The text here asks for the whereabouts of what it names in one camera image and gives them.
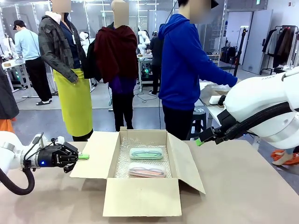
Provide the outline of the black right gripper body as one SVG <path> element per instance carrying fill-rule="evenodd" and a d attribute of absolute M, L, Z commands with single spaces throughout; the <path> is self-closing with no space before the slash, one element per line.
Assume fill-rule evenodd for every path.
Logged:
<path fill-rule="evenodd" d="M 214 141 L 216 144 L 220 144 L 225 141 L 225 132 L 226 131 L 221 127 L 209 127 L 202 132 L 202 142 Z"/>

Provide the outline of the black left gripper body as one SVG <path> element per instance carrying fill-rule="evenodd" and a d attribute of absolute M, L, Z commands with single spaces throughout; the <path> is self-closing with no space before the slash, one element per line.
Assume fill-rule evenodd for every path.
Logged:
<path fill-rule="evenodd" d="M 60 167 L 67 165 L 67 160 L 64 158 L 67 153 L 62 150 L 62 145 L 48 146 L 39 151 L 37 156 L 38 167 Z"/>

